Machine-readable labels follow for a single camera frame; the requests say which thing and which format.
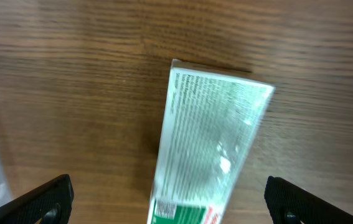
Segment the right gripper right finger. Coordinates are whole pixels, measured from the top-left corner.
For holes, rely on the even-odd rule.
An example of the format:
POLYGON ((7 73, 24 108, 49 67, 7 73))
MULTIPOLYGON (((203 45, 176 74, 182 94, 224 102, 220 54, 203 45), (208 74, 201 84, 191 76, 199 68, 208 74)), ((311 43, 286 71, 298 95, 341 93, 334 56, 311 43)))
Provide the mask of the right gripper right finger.
POLYGON ((264 198, 274 224, 353 224, 353 215, 281 177, 269 176, 264 198))

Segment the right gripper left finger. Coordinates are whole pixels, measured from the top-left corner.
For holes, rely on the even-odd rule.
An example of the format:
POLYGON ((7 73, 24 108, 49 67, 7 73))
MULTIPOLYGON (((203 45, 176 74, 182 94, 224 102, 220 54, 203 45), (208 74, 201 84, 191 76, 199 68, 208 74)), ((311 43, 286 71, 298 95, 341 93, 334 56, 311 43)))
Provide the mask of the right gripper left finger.
POLYGON ((67 224, 74 192, 70 176, 62 174, 0 207, 0 224, 67 224))

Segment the white green medicine box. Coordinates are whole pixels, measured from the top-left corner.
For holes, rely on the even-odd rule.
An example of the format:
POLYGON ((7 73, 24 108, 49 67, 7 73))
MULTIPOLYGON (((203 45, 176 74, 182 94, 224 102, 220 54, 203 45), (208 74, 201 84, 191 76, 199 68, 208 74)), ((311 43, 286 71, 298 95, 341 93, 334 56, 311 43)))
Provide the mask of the white green medicine box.
POLYGON ((273 96, 247 73, 174 59, 148 224, 218 224, 273 96))

